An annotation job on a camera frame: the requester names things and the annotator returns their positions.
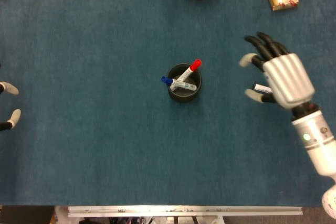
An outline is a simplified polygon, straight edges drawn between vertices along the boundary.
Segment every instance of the silver robotic hand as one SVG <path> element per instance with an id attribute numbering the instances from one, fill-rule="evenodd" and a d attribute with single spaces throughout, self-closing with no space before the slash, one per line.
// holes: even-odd
<path id="1" fill-rule="evenodd" d="M 272 40 L 264 33 L 257 37 L 247 36 L 245 40 L 258 50 L 257 54 L 247 54 L 239 64 L 250 63 L 259 68 L 272 89 L 272 93 L 261 94 L 247 89 L 245 94 L 251 99 L 264 103 L 280 104 L 293 113 L 292 125 L 296 128 L 317 172 L 336 181 L 336 141 L 327 125 L 320 108 L 310 102 L 315 89 L 305 68 L 296 54 Z M 336 219 L 336 185 L 322 197 L 326 212 Z"/>

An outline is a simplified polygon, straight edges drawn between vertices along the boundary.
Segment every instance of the table surface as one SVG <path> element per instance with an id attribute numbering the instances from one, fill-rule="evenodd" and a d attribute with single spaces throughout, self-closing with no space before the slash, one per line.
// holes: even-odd
<path id="1" fill-rule="evenodd" d="M 245 35 L 296 52 L 336 131 L 335 0 L 0 0 L 0 204 L 315 206 L 317 174 L 291 113 L 244 95 L 265 84 Z M 202 89 L 172 101 L 161 77 L 203 61 Z"/>

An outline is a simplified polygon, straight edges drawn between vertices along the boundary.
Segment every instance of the robot finger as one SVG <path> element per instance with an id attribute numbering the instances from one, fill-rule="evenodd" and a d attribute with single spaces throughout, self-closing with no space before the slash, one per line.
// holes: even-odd
<path id="1" fill-rule="evenodd" d="M 246 89 L 245 95 L 250 97 L 252 100 L 255 100 L 260 103 L 264 103 L 264 102 L 276 103 L 277 102 L 272 93 L 260 94 L 252 89 Z"/>
<path id="2" fill-rule="evenodd" d="M 274 44 L 277 46 L 277 48 L 279 48 L 282 55 L 290 54 L 290 52 L 287 50 L 287 48 L 283 44 L 279 42 L 274 42 Z"/>
<path id="3" fill-rule="evenodd" d="M 278 56 L 281 55 L 281 51 L 280 51 L 279 48 L 274 44 L 273 39 L 272 39 L 269 35 L 264 34 L 264 33 L 260 32 L 260 31 L 257 33 L 257 35 L 258 35 L 258 37 L 259 37 L 260 39 L 262 39 L 262 40 L 265 42 L 267 48 L 268 48 L 269 51 L 273 54 L 273 57 L 278 57 Z"/>
<path id="4" fill-rule="evenodd" d="M 258 52 L 264 58 L 265 61 L 273 59 L 271 52 L 258 38 L 253 36 L 246 36 L 245 40 L 257 48 Z"/>
<path id="5" fill-rule="evenodd" d="M 19 94 L 19 90 L 8 82 L 4 82 L 4 81 L 0 82 L 0 85 L 3 86 L 4 90 L 6 90 L 10 94 L 14 94 L 14 95 Z"/>
<path id="6" fill-rule="evenodd" d="M 250 63 L 259 68 L 262 72 L 263 64 L 265 63 L 257 54 L 246 54 L 239 61 L 239 65 L 243 68 L 246 68 Z"/>
<path id="7" fill-rule="evenodd" d="M 14 110 L 12 116 L 7 122 L 0 123 L 0 131 L 10 130 L 14 128 L 15 125 L 20 120 L 20 116 L 21 116 L 21 110 L 20 109 Z"/>

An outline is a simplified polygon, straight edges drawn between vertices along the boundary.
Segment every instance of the marker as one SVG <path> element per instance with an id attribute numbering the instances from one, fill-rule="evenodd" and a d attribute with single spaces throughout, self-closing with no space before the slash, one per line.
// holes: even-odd
<path id="1" fill-rule="evenodd" d="M 199 59 L 196 59 L 194 63 L 191 64 L 191 66 L 184 71 L 183 74 L 177 79 L 177 81 L 184 81 L 185 79 L 188 78 L 189 75 L 191 75 L 198 67 L 202 65 L 202 61 Z M 170 86 L 170 89 L 174 91 L 177 88 L 177 85 L 172 84 Z"/>
<path id="2" fill-rule="evenodd" d="M 168 85 L 175 85 L 176 87 L 181 87 L 183 89 L 189 89 L 189 90 L 192 90 L 192 91 L 195 91 L 197 89 L 196 85 L 189 84 L 189 83 L 186 83 L 186 82 L 183 82 L 183 81 L 178 81 L 178 80 L 175 80 L 175 79 L 171 79 L 171 78 L 168 78 L 168 77 L 165 77 L 165 76 L 163 76 L 161 78 L 161 81 L 168 84 Z"/>
<path id="3" fill-rule="evenodd" d="M 263 93 L 272 93 L 272 89 L 270 87 L 263 86 L 257 83 L 254 86 L 254 90 L 261 91 Z"/>

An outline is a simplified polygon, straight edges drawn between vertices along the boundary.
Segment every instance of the pen holder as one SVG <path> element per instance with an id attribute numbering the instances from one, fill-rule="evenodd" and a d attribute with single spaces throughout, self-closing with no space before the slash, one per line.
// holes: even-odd
<path id="1" fill-rule="evenodd" d="M 184 73 L 190 67 L 190 64 L 181 63 L 174 66 L 167 74 L 167 77 L 177 80 L 181 74 Z M 172 99 L 177 102 L 190 102 L 192 101 L 197 94 L 202 85 L 202 77 L 198 70 L 194 71 L 184 82 L 193 84 L 197 86 L 195 91 L 183 89 L 183 88 L 176 88 L 174 91 L 170 89 L 170 85 L 167 85 L 168 93 Z"/>

